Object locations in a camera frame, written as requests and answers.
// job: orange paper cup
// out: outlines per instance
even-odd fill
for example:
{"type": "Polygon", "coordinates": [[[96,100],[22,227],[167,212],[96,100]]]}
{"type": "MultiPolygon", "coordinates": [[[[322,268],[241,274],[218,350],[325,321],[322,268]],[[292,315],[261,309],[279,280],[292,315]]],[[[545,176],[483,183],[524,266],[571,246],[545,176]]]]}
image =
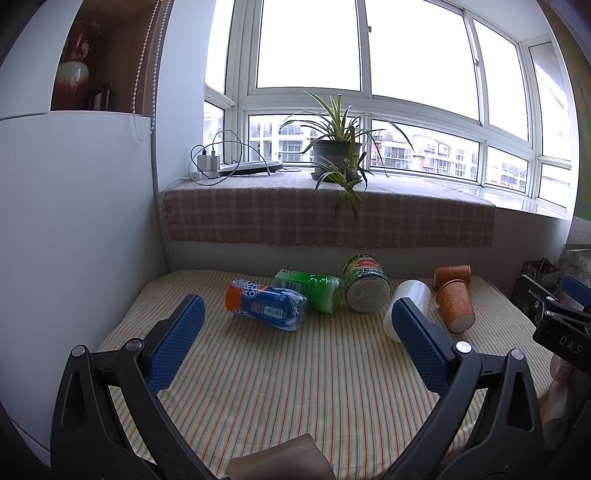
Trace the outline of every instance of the orange paper cup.
{"type": "Polygon", "coordinates": [[[474,325],[474,309],[463,280],[450,280],[437,293],[437,303],[447,329],[452,333],[465,332],[474,325]]]}
{"type": "Polygon", "coordinates": [[[438,292],[450,280],[462,280],[466,285],[470,285],[471,278],[472,269],[470,265],[435,267],[433,271],[433,290],[438,292]]]}

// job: power strip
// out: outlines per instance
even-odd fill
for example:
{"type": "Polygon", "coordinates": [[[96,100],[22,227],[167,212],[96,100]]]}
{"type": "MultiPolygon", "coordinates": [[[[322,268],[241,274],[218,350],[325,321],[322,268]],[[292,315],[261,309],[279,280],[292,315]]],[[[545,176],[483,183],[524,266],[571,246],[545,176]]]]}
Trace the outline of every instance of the power strip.
{"type": "Polygon", "coordinates": [[[251,175],[253,173],[264,173],[267,171],[267,167],[271,173],[276,172],[283,168],[282,161],[268,161],[267,163],[261,161],[249,161],[241,163],[238,168],[236,168],[236,164],[224,165],[219,170],[219,175],[221,177],[227,177],[228,175],[232,174],[232,177],[236,175],[251,175]]]}

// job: window frame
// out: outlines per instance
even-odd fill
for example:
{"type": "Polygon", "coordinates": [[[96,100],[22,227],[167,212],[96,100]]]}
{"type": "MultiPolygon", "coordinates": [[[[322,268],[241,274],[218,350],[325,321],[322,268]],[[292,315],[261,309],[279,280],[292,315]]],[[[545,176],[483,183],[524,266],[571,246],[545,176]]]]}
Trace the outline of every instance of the window frame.
{"type": "MultiPolygon", "coordinates": [[[[324,97],[329,95],[342,95],[344,105],[352,105],[352,115],[362,115],[361,125],[370,128],[372,116],[393,121],[397,124],[412,125],[426,128],[445,134],[455,135],[479,143],[479,156],[476,165],[476,180],[471,179],[471,174],[461,178],[445,177],[446,180],[480,186],[491,190],[507,192],[503,187],[485,184],[486,160],[488,147],[494,147],[515,155],[528,164],[525,192],[511,190],[512,194],[538,199],[541,181],[541,165],[549,164],[562,168],[571,169],[574,164],[574,155],[571,161],[556,158],[543,157],[541,155],[541,108],[540,97],[537,90],[534,65],[531,60],[529,47],[552,42],[558,63],[563,74],[565,85],[569,96],[569,109],[574,108],[572,103],[572,91],[570,79],[566,72],[564,59],[557,47],[556,39],[552,34],[545,34],[532,40],[518,42],[497,25],[491,24],[478,14],[456,5],[452,1],[425,0],[442,8],[448,9],[461,15],[464,19],[467,37],[472,51],[472,58],[475,64],[476,87],[478,92],[478,105],[480,120],[474,120],[461,116],[457,113],[445,111],[437,107],[410,102],[407,100],[373,95],[371,92],[371,65],[369,52],[369,27],[367,25],[367,13],[365,0],[355,0],[357,7],[357,28],[359,38],[359,64],[361,76],[360,90],[342,90],[332,88],[307,87],[306,92],[316,93],[324,97]],[[488,86],[486,84],[485,67],[482,61],[482,52],[474,22],[478,21],[504,39],[512,43],[517,51],[522,78],[524,80],[525,103],[527,109],[528,140],[525,141],[498,127],[489,124],[488,109],[488,86]]],[[[310,110],[320,113],[314,100],[309,98],[302,87],[266,87],[256,86],[258,72],[258,52],[261,33],[262,7],[264,0],[235,0],[232,22],[230,25],[230,39],[226,64],[226,88],[220,93],[205,85],[205,101],[225,110],[224,128],[235,131],[241,138],[248,140],[248,124],[250,115],[273,115],[291,114],[301,110],[310,110]]],[[[578,135],[571,136],[573,143],[577,141],[578,135]]],[[[370,152],[370,140],[366,139],[363,150],[370,152]]],[[[231,159],[238,157],[238,146],[230,144],[226,154],[231,159]]],[[[293,166],[310,167],[309,163],[290,163],[293,166]]],[[[371,166],[371,155],[366,156],[365,167],[380,172],[382,167],[371,166]]],[[[433,178],[431,173],[423,173],[412,170],[386,169],[396,174],[407,174],[413,176],[425,176],[433,178]]]]}

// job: plaid cloth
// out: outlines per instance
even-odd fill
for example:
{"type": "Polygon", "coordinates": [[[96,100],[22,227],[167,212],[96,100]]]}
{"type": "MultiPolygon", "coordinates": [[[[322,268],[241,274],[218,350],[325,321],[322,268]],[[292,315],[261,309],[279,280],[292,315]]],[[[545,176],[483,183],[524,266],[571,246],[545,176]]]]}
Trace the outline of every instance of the plaid cloth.
{"type": "Polygon", "coordinates": [[[307,171],[231,177],[215,186],[185,183],[165,192],[171,240],[308,247],[491,247],[496,207],[480,197],[416,177],[370,177],[359,226],[343,189],[307,171]]]}
{"type": "MultiPolygon", "coordinates": [[[[439,399],[425,388],[404,346],[386,337],[386,307],[360,314],[341,301],[333,315],[308,309],[300,330],[285,332],[226,311],[224,296],[236,277],[263,285],[271,282],[236,273],[185,270],[148,283],[100,350],[144,338],[185,295],[197,293],[207,307],[205,325],[170,388],[160,391],[158,398],[211,471],[221,477],[233,457],[310,433],[337,479],[379,478],[439,399]]],[[[423,281],[431,286],[430,279],[423,281]]],[[[390,281],[392,293],[400,282],[390,281]]],[[[472,277],[470,298],[476,323],[452,338],[469,342],[481,353],[505,356],[520,348],[543,401],[552,382],[552,353],[532,340],[533,324],[479,277],[472,277]]],[[[445,328],[435,294],[428,316],[445,328]]],[[[111,391],[134,451],[151,460],[121,390],[111,391]]],[[[450,455],[466,444],[485,393],[476,391],[450,455]]]]}

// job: blue gripper pad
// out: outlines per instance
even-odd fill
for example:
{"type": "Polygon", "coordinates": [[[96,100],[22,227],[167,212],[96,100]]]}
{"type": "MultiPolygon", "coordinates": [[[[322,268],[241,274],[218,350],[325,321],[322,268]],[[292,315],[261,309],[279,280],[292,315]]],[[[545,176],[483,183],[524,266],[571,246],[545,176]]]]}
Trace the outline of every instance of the blue gripper pad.
{"type": "Polygon", "coordinates": [[[170,387],[204,323],[205,304],[201,297],[195,297],[150,357],[146,382],[152,395],[170,387]]]}
{"type": "Polygon", "coordinates": [[[455,374],[451,338],[409,298],[394,303],[392,325],[427,389],[440,395],[447,392],[455,374]]]}
{"type": "Polygon", "coordinates": [[[564,275],[560,279],[560,288],[583,307],[591,305],[591,290],[573,277],[564,275]]]}

